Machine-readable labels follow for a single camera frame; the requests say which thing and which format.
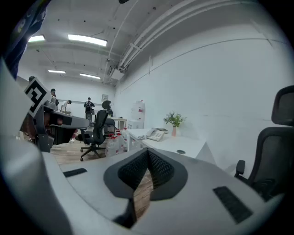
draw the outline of white telephone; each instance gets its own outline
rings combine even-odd
[[[157,130],[156,128],[152,128],[146,133],[146,138],[155,140],[155,141],[160,141],[162,137],[164,136],[164,132]]]

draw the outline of box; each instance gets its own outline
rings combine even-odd
[[[144,122],[139,120],[128,120],[128,129],[143,129]]]

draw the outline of chair base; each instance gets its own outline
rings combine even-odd
[[[87,151],[86,151],[85,153],[82,154],[82,156],[81,156],[81,158],[80,158],[80,161],[81,161],[81,162],[84,160],[84,159],[83,159],[83,156],[85,156],[85,155],[88,154],[89,152],[94,152],[94,153],[97,155],[97,157],[100,158],[100,156],[99,156],[97,150],[99,150],[99,149],[105,149],[105,148],[97,147],[95,144],[92,144],[92,145],[89,146],[89,147],[81,147],[81,150],[80,150],[80,151],[82,152],[83,149],[87,149]]]

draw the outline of floor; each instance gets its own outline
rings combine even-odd
[[[80,148],[85,146],[83,142],[74,140],[73,143],[54,145],[51,149],[51,154],[53,154],[58,162],[58,164],[66,164],[73,162],[80,162]],[[105,157],[105,150],[98,150],[98,154],[101,157]],[[98,159],[98,157],[92,152],[84,156],[84,161],[91,161]],[[134,202],[135,211],[137,219],[139,219],[143,213],[148,209],[150,193],[153,190],[153,184],[151,180],[151,175],[147,170],[145,176],[143,177],[138,188],[134,192]]]

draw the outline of green plant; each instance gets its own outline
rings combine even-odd
[[[166,114],[164,118],[165,124],[171,123],[173,127],[179,127],[180,123],[185,121],[186,117],[182,117],[180,114],[176,114],[175,111],[171,111],[169,114]]]

